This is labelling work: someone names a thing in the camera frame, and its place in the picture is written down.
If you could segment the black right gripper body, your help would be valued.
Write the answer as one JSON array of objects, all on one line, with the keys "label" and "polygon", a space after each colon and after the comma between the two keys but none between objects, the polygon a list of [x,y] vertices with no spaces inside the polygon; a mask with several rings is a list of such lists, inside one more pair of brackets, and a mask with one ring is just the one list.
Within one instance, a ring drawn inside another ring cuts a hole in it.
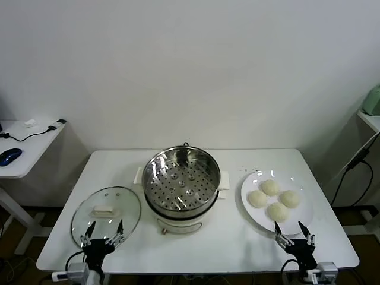
[{"label": "black right gripper body", "polygon": [[292,243],[285,247],[286,253],[296,258],[300,270],[313,270],[317,267],[314,250],[315,245],[308,244],[305,239],[292,239]]}]

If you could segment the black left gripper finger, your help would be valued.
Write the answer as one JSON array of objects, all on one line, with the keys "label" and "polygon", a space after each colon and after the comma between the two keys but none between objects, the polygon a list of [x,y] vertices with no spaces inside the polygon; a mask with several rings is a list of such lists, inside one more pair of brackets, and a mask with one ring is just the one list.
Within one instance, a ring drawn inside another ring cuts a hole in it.
[{"label": "black left gripper finger", "polygon": [[107,240],[108,245],[112,245],[114,248],[117,248],[124,241],[124,227],[123,220],[121,219],[116,233]]},{"label": "black left gripper finger", "polygon": [[96,226],[96,222],[95,221],[91,222],[87,230],[85,231],[85,234],[80,236],[81,247],[86,247],[91,244],[91,236],[93,234],[95,226]]}]

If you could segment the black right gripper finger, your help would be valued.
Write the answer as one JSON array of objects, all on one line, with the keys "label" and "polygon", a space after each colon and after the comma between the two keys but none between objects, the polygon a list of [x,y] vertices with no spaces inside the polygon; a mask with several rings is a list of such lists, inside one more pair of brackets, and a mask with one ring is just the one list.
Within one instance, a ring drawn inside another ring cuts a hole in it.
[{"label": "black right gripper finger", "polygon": [[305,237],[305,239],[300,240],[301,244],[304,246],[315,246],[315,235],[311,234],[308,228],[301,221],[298,221],[298,225]]},{"label": "black right gripper finger", "polygon": [[274,227],[275,227],[275,241],[280,246],[292,246],[295,244],[291,239],[289,239],[287,236],[282,234],[280,226],[278,225],[276,221],[274,222]]}]

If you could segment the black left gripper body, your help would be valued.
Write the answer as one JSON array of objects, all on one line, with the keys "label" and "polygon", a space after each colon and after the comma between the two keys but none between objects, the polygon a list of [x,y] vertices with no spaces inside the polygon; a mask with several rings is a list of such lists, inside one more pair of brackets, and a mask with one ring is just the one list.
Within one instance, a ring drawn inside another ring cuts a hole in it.
[{"label": "black left gripper body", "polygon": [[106,255],[113,253],[114,244],[106,239],[92,239],[84,245],[85,263],[89,269],[101,269]]}]

